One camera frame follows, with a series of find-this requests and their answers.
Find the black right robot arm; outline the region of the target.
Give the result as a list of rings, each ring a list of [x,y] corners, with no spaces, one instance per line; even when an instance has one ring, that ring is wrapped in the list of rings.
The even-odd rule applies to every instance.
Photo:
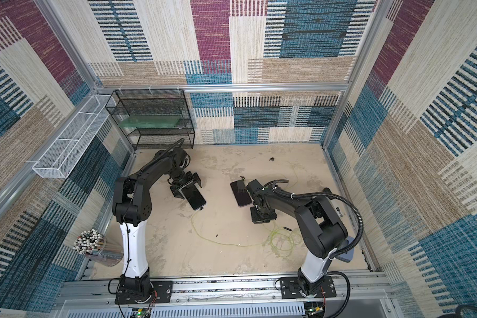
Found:
[[[330,190],[314,193],[289,193],[278,186],[287,180],[273,180],[262,185],[258,180],[249,182],[246,191],[253,200],[252,220],[255,224],[273,220],[276,212],[293,217],[298,224],[302,240],[308,250],[303,265],[298,270],[301,296],[314,298],[329,274],[329,267],[336,258],[353,250],[364,234],[364,221],[359,210],[348,199]],[[355,238],[348,244],[348,230],[332,204],[338,200],[347,205],[357,223]]]

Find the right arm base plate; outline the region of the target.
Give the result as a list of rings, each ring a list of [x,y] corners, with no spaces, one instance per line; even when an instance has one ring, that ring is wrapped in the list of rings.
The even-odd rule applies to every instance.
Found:
[[[308,283],[302,277],[282,277],[275,283],[281,291],[282,299],[335,298],[337,296],[333,279],[324,276],[315,283]]]

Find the purple smartphone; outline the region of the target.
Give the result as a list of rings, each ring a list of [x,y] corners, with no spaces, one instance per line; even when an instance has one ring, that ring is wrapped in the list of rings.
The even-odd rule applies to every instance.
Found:
[[[243,179],[230,183],[233,195],[239,207],[250,205],[252,200],[246,190],[245,181]]]

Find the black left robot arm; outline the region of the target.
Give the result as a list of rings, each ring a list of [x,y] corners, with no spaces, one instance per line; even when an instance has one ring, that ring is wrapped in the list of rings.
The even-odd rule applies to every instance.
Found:
[[[154,297],[146,252],[147,220],[153,209],[152,186],[161,177],[168,176],[175,198],[186,200],[195,211],[206,205],[198,190],[202,187],[200,177],[185,171],[191,157],[183,144],[184,139],[177,140],[167,149],[158,151],[137,172],[115,181],[112,213],[121,230],[125,257],[116,291],[117,304],[145,303]]]

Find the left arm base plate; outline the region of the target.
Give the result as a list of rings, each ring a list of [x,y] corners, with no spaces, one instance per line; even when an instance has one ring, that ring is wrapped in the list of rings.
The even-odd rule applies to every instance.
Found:
[[[120,283],[115,294],[115,305],[150,305],[169,303],[172,295],[172,281],[150,282],[126,287]]]

